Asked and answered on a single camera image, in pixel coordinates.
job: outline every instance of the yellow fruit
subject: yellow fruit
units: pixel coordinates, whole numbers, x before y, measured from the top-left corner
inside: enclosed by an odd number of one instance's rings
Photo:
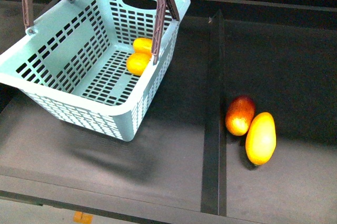
[[[144,53],[152,56],[152,40],[149,38],[137,38],[133,42],[133,49],[136,53]]]
[[[268,112],[257,115],[246,138],[246,152],[255,165],[263,165],[272,157],[276,147],[276,131],[273,116]]]
[[[126,68],[130,73],[141,76],[150,59],[148,54],[134,53],[126,60]]]
[[[235,136],[242,136],[247,133],[254,118],[255,104],[253,100],[245,95],[236,97],[226,113],[226,128]]]

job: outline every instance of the mango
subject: mango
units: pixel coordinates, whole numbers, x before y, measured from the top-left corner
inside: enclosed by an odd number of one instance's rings
[[[270,160],[276,148],[275,122],[270,113],[262,112],[253,119],[245,147],[248,159],[255,165]]]
[[[246,95],[236,97],[227,109],[225,118],[227,130],[235,136],[244,135],[249,129],[254,114],[255,104],[250,97]]]

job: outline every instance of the basket bottom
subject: basket bottom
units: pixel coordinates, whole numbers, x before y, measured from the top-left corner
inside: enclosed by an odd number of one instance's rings
[[[132,52],[132,49],[110,46],[72,94],[106,105],[123,104],[139,79],[126,68],[126,60]]]

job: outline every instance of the light blue basket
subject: light blue basket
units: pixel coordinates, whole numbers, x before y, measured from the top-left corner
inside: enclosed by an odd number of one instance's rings
[[[180,19],[190,0],[175,0]],[[156,10],[123,0],[62,0],[0,56],[0,82],[53,116],[131,141],[172,59],[179,22],[166,12],[159,61],[141,77],[126,69],[137,37],[152,38]]]

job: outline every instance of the orange tag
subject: orange tag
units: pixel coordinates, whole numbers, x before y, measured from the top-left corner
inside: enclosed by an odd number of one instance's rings
[[[74,214],[74,222],[82,223],[82,224],[91,224],[93,220],[93,215],[88,215],[83,212],[75,212]]]

